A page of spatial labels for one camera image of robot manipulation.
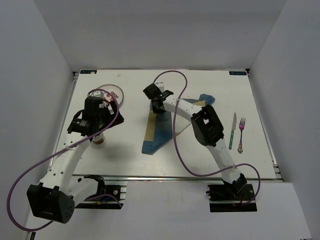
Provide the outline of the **blue tan white placemat cloth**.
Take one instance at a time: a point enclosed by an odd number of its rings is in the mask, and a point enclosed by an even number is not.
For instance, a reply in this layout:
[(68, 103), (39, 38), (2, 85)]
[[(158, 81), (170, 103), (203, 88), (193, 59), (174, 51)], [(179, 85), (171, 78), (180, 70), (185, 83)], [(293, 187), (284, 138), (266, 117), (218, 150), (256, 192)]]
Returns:
[[(204, 107), (212, 105), (215, 98), (212, 95), (201, 94), (198, 99), (183, 98), (186, 102), (194, 105)], [(191, 123), (181, 116), (176, 117), (175, 133), (176, 136), (181, 134)], [(142, 143), (141, 153), (146, 155), (153, 155), (162, 146), (167, 144), (173, 138), (173, 113), (165, 112), (154, 114), (152, 106), (148, 115), (147, 125), (144, 140)]]

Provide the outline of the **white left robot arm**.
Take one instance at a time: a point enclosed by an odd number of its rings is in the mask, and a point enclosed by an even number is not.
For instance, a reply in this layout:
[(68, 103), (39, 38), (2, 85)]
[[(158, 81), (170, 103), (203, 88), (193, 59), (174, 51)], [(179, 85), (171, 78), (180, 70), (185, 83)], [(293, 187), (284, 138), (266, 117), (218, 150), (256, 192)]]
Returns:
[(106, 90), (91, 90), (67, 128), (62, 148), (46, 175), (37, 185), (30, 185), (27, 198), (35, 217), (66, 224), (75, 208), (86, 199), (99, 200), (106, 194), (104, 178), (87, 174), (71, 185), (74, 171), (90, 144), (104, 142), (104, 131), (122, 124), (116, 99), (107, 101)]

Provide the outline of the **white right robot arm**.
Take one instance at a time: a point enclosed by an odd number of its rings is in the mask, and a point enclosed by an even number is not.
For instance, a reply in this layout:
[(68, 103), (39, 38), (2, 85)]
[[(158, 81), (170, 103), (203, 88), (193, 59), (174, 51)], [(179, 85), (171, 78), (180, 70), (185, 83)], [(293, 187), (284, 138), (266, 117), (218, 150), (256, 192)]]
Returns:
[(226, 195), (236, 200), (244, 193), (247, 180), (244, 174), (236, 167), (226, 142), (224, 140), (224, 127), (212, 105), (199, 106), (178, 98), (172, 91), (161, 89), (152, 83), (143, 93), (151, 100), (154, 113), (174, 113), (173, 115), (173, 141), (176, 140), (176, 118), (180, 116), (192, 125), (196, 140), (205, 146), (214, 158), (222, 181), (226, 186)]

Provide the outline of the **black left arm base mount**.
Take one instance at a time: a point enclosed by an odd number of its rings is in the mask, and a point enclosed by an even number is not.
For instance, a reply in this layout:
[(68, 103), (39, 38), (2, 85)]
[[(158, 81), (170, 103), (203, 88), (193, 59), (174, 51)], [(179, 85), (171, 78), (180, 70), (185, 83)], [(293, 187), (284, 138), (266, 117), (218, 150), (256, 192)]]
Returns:
[(96, 190), (94, 194), (86, 196), (76, 209), (120, 210), (124, 205), (127, 183), (118, 180), (104, 179), (104, 190)]

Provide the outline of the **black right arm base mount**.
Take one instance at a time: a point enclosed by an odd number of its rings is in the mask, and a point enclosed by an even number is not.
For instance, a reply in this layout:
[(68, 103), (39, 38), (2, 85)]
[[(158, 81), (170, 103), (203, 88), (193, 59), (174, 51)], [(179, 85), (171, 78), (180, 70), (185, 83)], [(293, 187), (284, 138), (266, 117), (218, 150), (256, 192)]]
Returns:
[(211, 213), (257, 212), (256, 198), (260, 188), (260, 183), (256, 191), (251, 183), (247, 183), (239, 193), (234, 193), (224, 184), (209, 184), (205, 192), (209, 197), (209, 210)]

